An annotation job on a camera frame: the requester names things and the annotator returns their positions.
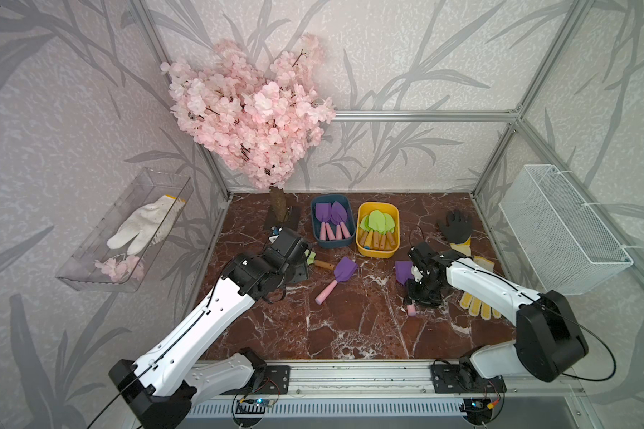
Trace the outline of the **green shovel yellow handle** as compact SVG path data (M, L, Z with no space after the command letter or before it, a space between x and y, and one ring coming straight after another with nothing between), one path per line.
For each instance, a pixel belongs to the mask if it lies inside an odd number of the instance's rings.
M363 241L363 248L366 248L366 250L372 250L373 249L373 232L369 231L366 234L366 237Z

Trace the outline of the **purple pointed shovel pink handle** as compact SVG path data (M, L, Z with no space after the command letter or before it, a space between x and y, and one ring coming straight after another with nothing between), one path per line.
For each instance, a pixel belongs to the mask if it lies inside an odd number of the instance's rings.
M351 237L351 234L346 225L346 221L348 218L347 211L345 210L345 207L340 202L336 201L334 203L338 205L338 214L339 214L339 217L341 218L340 226L342 228L343 237L345 239L349 239Z

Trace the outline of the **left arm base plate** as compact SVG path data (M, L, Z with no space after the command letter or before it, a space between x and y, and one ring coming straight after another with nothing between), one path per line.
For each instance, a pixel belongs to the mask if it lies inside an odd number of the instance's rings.
M273 395L287 394L291 381L290 366L266 366L256 369L250 380L238 393L263 393Z

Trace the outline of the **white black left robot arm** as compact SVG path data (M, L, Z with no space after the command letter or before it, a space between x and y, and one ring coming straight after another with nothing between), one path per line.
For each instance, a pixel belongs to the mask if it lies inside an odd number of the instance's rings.
M284 228L259 254L237 255L209 295L164 340L138 359L122 359L112 367L109 377L142 428L178 427L204 400L264 385L267 364L249 348L216 364L197 362L258 301L308 279L310 247Z

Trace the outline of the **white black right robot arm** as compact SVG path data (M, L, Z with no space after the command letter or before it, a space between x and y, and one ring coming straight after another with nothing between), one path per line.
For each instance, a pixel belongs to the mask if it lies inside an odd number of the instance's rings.
M409 251L410 299L438 304L442 291L458 289L489 305L516 330L513 341L487 345L459 359L458 378L468 391L506 375L531 375L550 383L589 354L567 298L515 285L456 250L438 253L422 242Z

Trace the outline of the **green shovel wooden handle front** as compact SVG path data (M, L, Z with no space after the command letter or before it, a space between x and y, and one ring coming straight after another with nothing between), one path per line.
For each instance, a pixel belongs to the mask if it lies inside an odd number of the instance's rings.
M363 216L359 224L360 235L359 235L359 246L361 248L365 247L365 242L369 233L369 216Z

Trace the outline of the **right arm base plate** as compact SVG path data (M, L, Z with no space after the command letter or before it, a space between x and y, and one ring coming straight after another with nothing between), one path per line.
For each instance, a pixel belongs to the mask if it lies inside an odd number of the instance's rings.
M507 392L502 376L483 378L468 365L435 361L429 368L435 393L503 395Z

